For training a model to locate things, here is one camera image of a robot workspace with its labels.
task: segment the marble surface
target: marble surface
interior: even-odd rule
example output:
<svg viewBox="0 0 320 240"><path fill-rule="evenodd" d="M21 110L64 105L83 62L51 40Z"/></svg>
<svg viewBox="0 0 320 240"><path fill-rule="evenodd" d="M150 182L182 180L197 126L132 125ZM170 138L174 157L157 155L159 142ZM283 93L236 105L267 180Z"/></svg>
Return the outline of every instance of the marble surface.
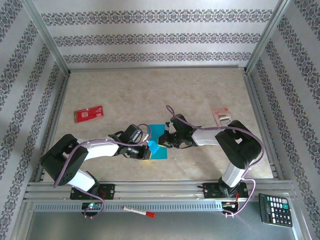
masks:
<svg viewBox="0 0 320 240"><path fill-rule="evenodd" d="M54 142L68 133L96 139L130 124L164 124L172 117L166 104L188 122L204 127L216 126L212 109L228 107L233 119L260 138L241 69L162 68L72 73ZM98 105L103 106L104 117L74 123L75 110ZM98 157L84 162L81 169L99 181L207 180L218 179L228 163L219 146L207 145L168 149L166 160ZM266 156L247 177L273 177ZM44 181L52 179L46 175Z"/></svg>

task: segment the white marker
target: white marker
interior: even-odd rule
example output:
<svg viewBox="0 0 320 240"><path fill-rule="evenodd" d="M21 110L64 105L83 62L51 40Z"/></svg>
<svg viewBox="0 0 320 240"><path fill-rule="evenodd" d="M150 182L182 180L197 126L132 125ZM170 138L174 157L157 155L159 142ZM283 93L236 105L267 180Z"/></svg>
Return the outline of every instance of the white marker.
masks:
<svg viewBox="0 0 320 240"><path fill-rule="evenodd" d="M150 218L154 218L156 216L156 214L153 213L153 212L143 211L143 210L139 210L139 209L136 209L136 208L133 208L133 207L129 207L129 206L123 206L122 209L125 210L125 211L136 213L136 214L146 215L146 216L148 216Z"/></svg>

